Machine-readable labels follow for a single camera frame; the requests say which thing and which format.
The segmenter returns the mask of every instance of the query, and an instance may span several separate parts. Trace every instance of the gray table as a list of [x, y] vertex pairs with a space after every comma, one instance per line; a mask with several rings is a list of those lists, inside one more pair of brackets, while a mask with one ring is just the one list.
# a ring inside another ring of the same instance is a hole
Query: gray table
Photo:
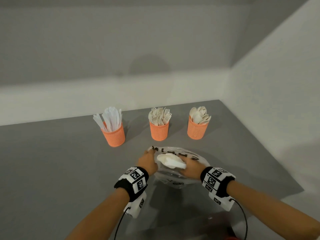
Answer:
[[[192, 107], [206, 106], [212, 119], [205, 136], [187, 136]], [[126, 141], [111, 148], [92, 116], [0, 127], [0, 239], [63, 239], [113, 191], [125, 170], [149, 146], [194, 151], [237, 180], [277, 198], [301, 186], [219, 100], [167, 106], [173, 116], [165, 141], [151, 138], [148, 112], [123, 112]], [[124, 217], [119, 239], [186, 239], [226, 224], [235, 205], [222, 212], [199, 184], [172, 189], [151, 177], [147, 200], [135, 220]]]

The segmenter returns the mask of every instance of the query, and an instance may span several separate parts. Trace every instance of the black cable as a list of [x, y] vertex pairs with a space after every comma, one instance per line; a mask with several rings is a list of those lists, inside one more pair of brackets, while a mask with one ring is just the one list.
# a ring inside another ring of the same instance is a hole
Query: black cable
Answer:
[[244, 236], [244, 240], [247, 239], [247, 234], [248, 234], [248, 222], [247, 222], [247, 217], [246, 217], [246, 214], [245, 214], [245, 211], [242, 209], [241, 205], [235, 200], [235, 199], [230, 199], [229, 201], [233, 200], [234, 202], [236, 202], [238, 204], [238, 206], [241, 208], [242, 210], [242, 213], [244, 215], [244, 219], [245, 219], [245, 236]]
[[131, 207], [128, 207], [128, 208], [123, 212], [123, 215], [122, 215], [122, 217], [121, 217], [121, 219], [120, 219], [120, 221], [119, 221], [119, 224], [118, 224], [117, 230], [115, 231], [115, 234], [114, 234], [114, 240], [116, 240], [116, 236], [117, 236], [117, 232], [118, 232], [118, 229], [119, 229], [120, 223], [121, 223], [122, 218], [124, 217], [124, 215], [125, 215], [125, 213], [126, 213], [126, 211], [127, 211], [128, 209], [131, 209]]

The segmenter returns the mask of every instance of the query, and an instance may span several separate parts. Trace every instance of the mesh cup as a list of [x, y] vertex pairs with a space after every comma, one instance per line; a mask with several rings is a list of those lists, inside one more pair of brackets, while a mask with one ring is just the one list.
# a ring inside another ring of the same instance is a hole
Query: mesh cup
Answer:
[[117, 129], [116, 131], [113, 132], [104, 132], [103, 130], [101, 130], [104, 137], [106, 138], [106, 141], [108, 142], [108, 144], [111, 147], [118, 147], [120, 145], [122, 145], [125, 140], [125, 131], [123, 130], [123, 125], [121, 123], [121, 126], [119, 129]]
[[169, 129], [169, 122], [165, 125], [154, 125], [150, 121], [150, 131], [151, 131], [151, 137], [155, 141], [163, 141], [168, 136], [168, 129]]
[[191, 117], [189, 116], [189, 123], [188, 123], [188, 131], [187, 134], [191, 139], [200, 140], [208, 127], [208, 124], [196, 124], [191, 121]]

